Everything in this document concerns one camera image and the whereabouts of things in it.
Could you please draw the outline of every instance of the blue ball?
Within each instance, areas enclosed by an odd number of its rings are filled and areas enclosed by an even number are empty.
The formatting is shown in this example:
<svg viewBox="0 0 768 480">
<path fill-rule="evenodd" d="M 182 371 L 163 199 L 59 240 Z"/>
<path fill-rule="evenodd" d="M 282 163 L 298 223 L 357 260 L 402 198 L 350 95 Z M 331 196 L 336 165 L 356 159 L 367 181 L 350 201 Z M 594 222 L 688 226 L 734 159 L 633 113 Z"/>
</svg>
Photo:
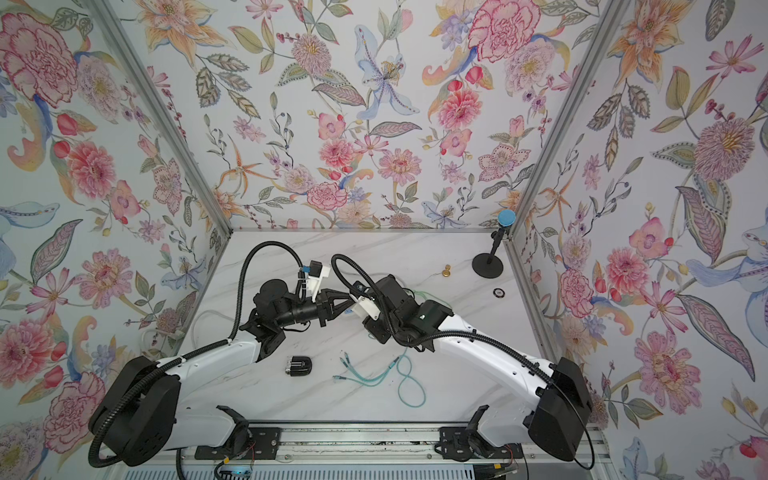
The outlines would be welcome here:
<svg viewBox="0 0 768 480">
<path fill-rule="evenodd" d="M 515 222 L 517 215 L 512 210 L 502 210 L 498 214 L 498 224 L 502 227 L 509 227 Z"/>
</svg>

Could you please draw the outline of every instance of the pink flower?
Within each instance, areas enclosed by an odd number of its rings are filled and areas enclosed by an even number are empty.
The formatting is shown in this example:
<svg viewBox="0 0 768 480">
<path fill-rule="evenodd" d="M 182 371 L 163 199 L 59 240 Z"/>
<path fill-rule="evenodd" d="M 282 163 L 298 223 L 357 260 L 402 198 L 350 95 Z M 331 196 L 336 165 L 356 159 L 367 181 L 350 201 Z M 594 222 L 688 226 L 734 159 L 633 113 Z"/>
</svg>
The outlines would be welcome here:
<svg viewBox="0 0 768 480">
<path fill-rule="evenodd" d="M 581 65 L 576 65 L 574 67 L 573 75 L 569 75 L 566 71 L 562 72 L 560 74 L 560 79 L 565 83 L 559 84 L 559 85 L 553 85 L 552 90 L 555 90 L 555 91 L 568 90 L 571 87 L 571 85 L 573 85 L 573 82 L 576 80 L 576 77 L 578 77 L 579 71 L 581 71 Z"/>
<path fill-rule="evenodd" d="M 6 389 L 16 380 L 29 382 L 48 362 L 53 351 L 53 332 L 40 320 L 6 323 L 0 333 L 0 382 Z"/>
<path fill-rule="evenodd" d="M 131 292 L 134 273 L 130 270 L 123 271 L 131 266 L 131 261 L 120 255 L 116 248 L 107 250 L 106 255 L 103 252 L 94 252 L 93 260 L 93 263 L 87 260 L 83 262 L 83 268 L 88 273 L 81 273 L 77 277 L 80 296 L 86 300 L 96 297 L 94 309 L 106 308 L 111 297 Z"/>
<path fill-rule="evenodd" d="M 571 309 L 577 318 L 584 318 L 592 313 L 592 287 L 589 279 L 580 271 L 570 268 L 560 276 L 560 288 L 563 304 Z"/>
<path fill-rule="evenodd" d="M 686 364 L 690 359 L 688 349 L 675 352 L 677 337 L 672 332 L 667 331 L 666 337 L 651 332 L 647 345 L 642 339 L 636 339 L 635 345 L 634 355 L 643 362 L 640 390 L 655 395 L 660 407 L 667 404 L 669 396 L 670 408 L 680 415 L 689 405 L 701 408 L 701 392 L 694 387 L 694 383 L 701 381 L 700 370 Z"/>
<path fill-rule="evenodd" d="M 68 300 L 61 298 L 61 295 L 66 292 L 73 283 L 80 283 L 77 277 L 73 277 L 72 280 L 69 280 L 69 282 L 67 282 L 67 278 L 69 278 L 68 268 L 61 269 L 61 273 L 58 274 L 58 282 L 56 282 L 56 278 L 53 276 L 53 273 L 48 272 L 48 274 L 45 276 L 45 281 L 48 283 L 48 288 L 50 290 L 46 290 L 43 287 L 37 285 L 30 289 L 32 295 L 38 296 L 45 300 L 40 300 L 37 303 L 30 303 L 27 305 L 27 313 L 36 312 L 41 308 L 45 308 L 45 316 L 43 318 L 47 319 L 56 310 L 56 305 L 66 305 Z"/>
<path fill-rule="evenodd" d="M 741 172 L 755 149 L 754 133 L 743 118 L 704 128 L 694 151 L 694 170 L 704 180 L 728 180 Z"/>
<path fill-rule="evenodd" d="M 438 111 L 440 124 L 448 130 L 468 127 L 480 115 L 482 102 L 479 98 L 477 93 L 468 88 L 451 93 Z"/>
<path fill-rule="evenodd" d="M 343 138 L 334 138 L 320 148 L 320 160 L 333 168 L 343 168 L 352 163 L 355 151 Z"/>
<path fill-rule="evenodd" d="M 710 65 L 707 67 L 707 70 L 720 70 L 721 68 L 725 68 L 725 71 L 720 76 L 721 78 L 727 77 L 731 70 L 735 70 L 736 73 L 755 71 L 755 66 L 751 63 L 746 63 L 745 60 L 762 52 L 763 44 L 758 44 L 752 50 L 745 52 L 746 48 L 750 46 L 751 41 L 752 35 L 747 35 L 741 41 L 741 45 L 739 45 L 739 48 L 735 52 L 733 51 L 733 42 L 731 40 L 725 42 L 725 55 L 718 51 L 713 51 L 710 55 L 710 60 L 717 65 Z"/>
<path fill-rule="evenodd" d="M 112 189 L 109 205 L 112 207 L 112 214 L 118 220 L 123 217 L 133 217 L 141 212 L 141 207 L 125 180 L 119 180 L 118 185 Z"/>
<path fill-rule="evenodd" d="M 645 259 L 663 257 L 669 253 L 664 235 L 664 225 L 658 217 L 653 217 L 629 237 L 629 244 Z"/>
<path fill-rule="evenodd" d="M 138 145 L 139 148 L 143 150 L 149 158 L 154 158 L 157 156 L 157 147 L 155 147 L 154 143 L 152 143 L 152 141 L 149 138 L 146 138 L 144 135 L 139 135 L 139 141 L 136 143 L 136 145 Z"/>
<path fill-rule="evenodd" d="M 553 58 L 554 47 L 543 38 L 537 38 L 517 50 L 507 60 L 507 92 L 523 91 L 540 81 L 549 71 Z"/>
<path fill-rule="evenodd" d="M 288 170 L 285 176 L 286 189 L 295 194 L 305 194 L 310 188 L 315 186 L 315 179 L 306 167 L 299 165 L 292 170 Z"/>
<path fill-rule="evenodd" d="M 163 240 L 163 230 L 165 229 L 165 222 L 162 220 L 140 220 L 139 235 L 145 242 L 154 244 L 155 240 Z"/>
<path fill-rule="evenodd" d="M 475 66 L 470 68 L 469 71 L 467 71 L 467 75 L 465 75 L 464 78 L 466 78 L 469 83 L 474 85 L 480 80 L 482 80 L 482 77 L 483 77 L 482 68 Z"/>
<path fill-rule="evenodd" d="M 121 110 L 121 93 L 107 69 L 107 64 L 96 57 L 80 57 L 78 89 L 83 99 L 102 117 L 116 123 L 114 119 Z"/>
<path fill-rule="evenodd" d="M 0 66 L 28 100 L 39 95 L 53 108 L 77 89 L 77 65 L 61 34 L 30 15 L 6 13 L 0 32 Z"/>
<path fill-rule="evenodd" d="M 650 317 L 656 318 L 656 315 L 661 313 L 661 319 L 664 321 L 664 325 L 666 325 L 667 329 L 673 334 L 674 330 L 672 330 L 672 325 L 676 326 L 681 332 L 688 330 L 688 327 L 685 325 L 685 323 L 682 323 L 675 316 L 685 315 L 685 309 L 682 306 L 669 306 L 669 302 L 671 302 L 676 296 L 675 291 L 667 290 L 664 296 L 660 298 L 660 284 L 658 282 L 652 282 L 651 286 L 654 288 L 653 296 L 648 295 L 648 292 L 645 291 L 645 288 L 640 290 L 640 293 L 643 294 L 643 298 L 645 298 L 645 303 L 653 307 L 653 309 L 650 311 Z"/>
<path fill-rule="evenodd" d="M 291 54 L 296 59 L 296 63 L 313 77 L 322 75 L 331 68 L 331 52 L 317 35 L 310 33 L 300 35 L 291 48 Z"/>
<path fill-rule="evenodd" d="M 648 283 L 648 265 L 630 247 L 614 248 L 608 255 L 608 280 L 620 293 L 639 293 Z"/>
<path fill-rule="evenodd" d="M 79 382 L 66 382 L 45 417 L 45 446 L 57 453 L 73 449 L 88 434 L 88 420 L 105 393 L 104 381 L 92 372 L 84 372 Z"/>
<path fill-rule="evenodd" d="M 584 173 L 581 174 L 584 177 L 584 185 L 589 189 L 598 189 L 598 182 L 600 181 L 600 158 L 597 155 L 590 155 L 587 163 L 584 164 Z"/>
<path fill-rule="evenodd" d="M 457 184 L 460 181 L 467 179 L 465 172 L 458 169 L 458 165 L 451 162 L 450 164 L 442 166 L 442 179 L 448 180 L 452 184 Z"/>
<path fill-rule="evenodd" d="M 306 199 L 310 205 L 314 205 L 321 210 L 335 210 L 346 204 L 346 190 L 339 189 L 339 186 L 330 182 L 322 182 L 315 185 L 307 192 Z"/>
<path fill-rule="evenodd" d="M 154 83 L 155 87 L 158 87 L 158 88 L 170 87 L 170 84 L 165 83 L 165 81 L 168 79 L 168 75 L 166 75 L 165 73 L 159 73 L 155 75 L 154 67 L 152 65 L 147 67 L 147 73 L 149 74 L 149 78 L 152 79 L 152 83 Z"/>
<path fill-rule="evenodd" d="M 233 123 L 235 124 L 235 131 L 240 134 L 243 139 L 248 137 L 248 140 L 255 141 L 256 143 L 260 144 L 261 139 L 266 138 L 266 135 L 261 133 L 261 128 L 254 127 L 253 124 L 250 123 L 250 119 L 244 120 L 238 115 L 237 120 L 235 120 Z"/>
<path fill-rule="evenodd" d="M 277 12 L 283 6 L 272 5 L 272 0 L 250 0 L 253 5 L 246 6 L 246 10 L 251 13 L 255 13 L 254 18 L 259 18 L 261 15 L 265 15 L 267 18 L 272 18 L 272 12 Z"/>
<path fill-rule="evenodd" d="M 152 170 L 154 175 L 154 194 L 152 197 L 161 204 L 168 206 L 171 215 L 179 211 L 181 205 L 181 172 L 175 159 L 170 159 L 168 165 L 162 165 Z"/>
<path fill-rule="evenodd" d="M 472 131 L 468 128 L 465 130 L 454 130 L 440 143 L 440 148 L 454 157 L 461 157 L 464 154 L 464 150 L 467 149 L 467 143 L 469 143 L 471 136 Z"/>
<path fill-rule="evenodd" d="M 117 180 L 112 156 L 106 148 L 96 148 L 92 141 L 84 141 L 72 148 L 67 167 L 78 190 L 92 200 L 106 198 L 112 182 Z"/>
<path fill-rule="evenodd" d="M 750 445 L 757 454 L 757 457 L 760 458 L 754 466 L 755 478 L 757 480 L 768 480 L 768 440 L 750 436 Z"/>
<path fill-rule="evenodd" d="M 509 136 L 512 138 L 520 138 L 525 133 L 525 119 L 522 115 L 518 115 L 515 118 L 509 120 Z"/>
<path fill-rule="evenodd" d="M 525 162 L 530 154 L 530 150 L 515 150 L 511 145 L 499 144 L 490 155 L 479 158 L 482 168 L 480 181 L 489 182 L 504 177 Z"/>
<path fill-rule="evenodd" d="M 329 138 L 338 138 L 344 129 L 346 128 L 346 122 L 344 117 L 334 117 L 333 115 L 320 114 L 319 120 L 320 128 L 317 130 L 320 140 L 328 140 Z"/>
<path fill-rule="evenodd" d="M 385 151 L 384 147 L 389 145 L 388 141 L 381 141 L 381 139 L 381 137 L 371 137 L 370 135 L 366 135 L 364 137 L 365 142 L 360 141 L 360 139 L 355 140 L 355 143 L 359 146 L 359 148 L 355 150 L 355 153 L 368 154 L 373 158 L 373 152 Z"/>
<path fill-rule="evenodd" d="M 384 178 L 392 177 L 392 181 L 405 186 L 408 182 L 413 182 L 416 175 L 422 173 L 419 164 L 422 160 L 415 156 L 410 150 L 401 151 L 395 149 L 395 153 L 389 150 L 384 151 L 384 156 L 379 160 L 379 175 Z"/>
<path fill-rule="evenodd" d="M 478 61 L 507 58 L 531 40 L 541 18 L 532 0 L 486 0 L 469 30 L 469 47 L 478 48 Z"/>
</svg>

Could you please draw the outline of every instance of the orange lily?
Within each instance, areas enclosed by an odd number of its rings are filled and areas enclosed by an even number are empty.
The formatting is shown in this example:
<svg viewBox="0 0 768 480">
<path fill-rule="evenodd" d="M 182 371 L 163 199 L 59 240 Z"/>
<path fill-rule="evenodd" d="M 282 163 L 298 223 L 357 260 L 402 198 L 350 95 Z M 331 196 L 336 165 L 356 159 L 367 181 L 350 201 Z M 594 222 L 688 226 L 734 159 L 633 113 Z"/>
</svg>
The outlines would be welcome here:
<svg viewBox="0 0 768 480">
<path fill-rule="evenodd" d="M 240 151 L 237 149 L 237 145 L 235 144 L 234 140 L 232 140 L 232 137 L 230 137 L 230 141 L 232 142 L 232 146 L 235 148 L 235 158 L 237 159 L 237 166 L 221 174 L 221 179 L 219 180 L 218 187 L 221 187 L 221 184 L 224 183 L 224 178 L 227 175 L 229 175 L 230 180 L 234 180 L 235 178 L 240 177 L 241 184 L 245 185 L 245 188 L 243 189 L 243 194 L 240 195 L 240 198 L 243 198 L 245 197 L 245 193 L 248 191 L 248 176 L 246 174 L 251 174 L 255 177 L 266 178 L 267 180 L 274 180 L 273 177 L 267 177 L 265 175 L 258 174 L 255 171 L 251 170 L 253 167 L 261 164 L 243 165 L 243 158 L 240 156 Z M 239 189 L 240 189 L 240 185 L 237 186 L 237 190 L 235 190 L 235 192 L 237 192 Z"/>
<path fill-rule="evenodd" d="M 568 187 L 571 186 L 571 182 L 574 179 L 574 175 L 576 174 L 576 170 L 574 169 L 574 173 L 571 174 L 571 178 L 568 179 L 568 182 L 565 184 L 564 187 L 560 189 L 560 191 L 555 191 L 552 188 L 545 188 L 541 192 L 539 192 L 539 195 L 545 195 L 547 197 L 547 200 L 549 201 L 548 204 L 546 204 L 544 207 L 542 207 L 542 210 L 545 208 L 548 208 L 549 210 L 545 211 L 539 217 L 545 217 L 549 215 L 555 207 L 558 208 L 558 211 L 560 212 L 560 225 L 563 226 L 563 229 L 565 229 L 565 221 L 563 220 L 563 205 L 571 206 L 570 203 L 568 203 L 567 200 L 563 198 L 563 194 L 568 189 Z"/>
</svg>

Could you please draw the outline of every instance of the marble surface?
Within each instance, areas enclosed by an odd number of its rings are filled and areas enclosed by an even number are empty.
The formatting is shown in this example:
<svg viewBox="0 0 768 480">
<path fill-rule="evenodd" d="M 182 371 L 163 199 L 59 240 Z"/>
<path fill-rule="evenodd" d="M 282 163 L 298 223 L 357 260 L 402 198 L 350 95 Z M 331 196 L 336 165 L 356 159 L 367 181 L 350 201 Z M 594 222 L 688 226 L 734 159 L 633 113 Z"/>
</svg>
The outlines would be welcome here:
<svg viewBox="0 0 768 480">
<path fill-rule="evenodd" d="M 408 288 L 446 300 L 455 312 L 482 332 L 524 353 L 540 356 L 504 250 L 498 252 L 505 264 L 504 273 L 498 279 L 484 279 L 472 271 L 473 256 L 491 246 L 489 233 L 235 233 L 197 311 L 199 318 L 194 335 L 198 346 L 229 334 L 232 325 L 229 321 L 204 312 L 215 310 L 234 317 L 243 258 L 253 246 L 265 240 L 289 244 L 305 265 L 310 260 L 329 264 L 334 253 L 344 253 L 374 280 L 381 278 L 382 273 L 392 273 Z M 449 277 L 442 275 L 446 264 L 451 266 Z M 341 268 L 352 272 L 351 267 Z M 296 264 L 287 252 L 277 247 L 262 249 L 250 263 L 243 321 L 253 308 L 253 295 L 263 282 L 272 278 L 285 280 L 291 289 L 296 285 Z M 351 274 L 347 278 L 357 279 Z M 322 287 L 344 290 L 333 272 Z M 506 293 L 504 298 L 496 298 L 494 288 L 502 288 Z M 193 349 L 191 337 L 187 335 L 181 353 Z M 288 332 L 286 340 L 271 357 L 207 384 L 187 397 L 182 406 L 197 409 L 224 403 L 248 419 L 263 420 L 447 422 L 466 421 L 478 406 L 505 395 L 501 387 L 469 364 L 438 353 L 418 353 L 410 349 L 411 375 L 421 382 L 427 394 L 424 406 L 411 408 L 398 398 L 402 377 L 395 369 L 381 385 L 372 388 L 334 380 L 334 375 L 352 377 L 339 361 L 344 352 L 349 354 L 359 373 L 370 378 L 402 355 L 403 348 L 393 340 L 381 345 L 370 339 L 360 318 L 345 313 L 325 328 L 313 322 L 305 333 Z M 310 375 L 286 375 L 286 362 L 294 355 L 311 357 Z M 402 368 L 407 371 L 406 361 Z M 410 380 L 401 392 L 413 404 L 418 405 L 423 398 Z"/>
</svg>

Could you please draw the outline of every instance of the black bracket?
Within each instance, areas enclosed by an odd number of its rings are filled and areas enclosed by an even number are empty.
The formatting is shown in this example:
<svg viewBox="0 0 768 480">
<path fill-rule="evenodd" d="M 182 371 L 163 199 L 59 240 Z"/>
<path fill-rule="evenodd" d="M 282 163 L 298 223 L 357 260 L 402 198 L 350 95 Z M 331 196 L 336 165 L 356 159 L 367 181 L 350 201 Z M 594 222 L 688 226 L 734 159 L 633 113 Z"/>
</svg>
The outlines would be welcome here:
<svg viewBox="0 0 768 480">
<path fill-rule="evenodd" d="M 280 447 L 280 429 L 277 427 L 250 428 L 253 436 L 253 451 L 246 454 L 243 459 L 274 460 L 277 457 L 277 449 Z M 195 460 L 224 460 L 228 455 L 222 447 L 199 446 L 195 450 Z"/>
</svg>

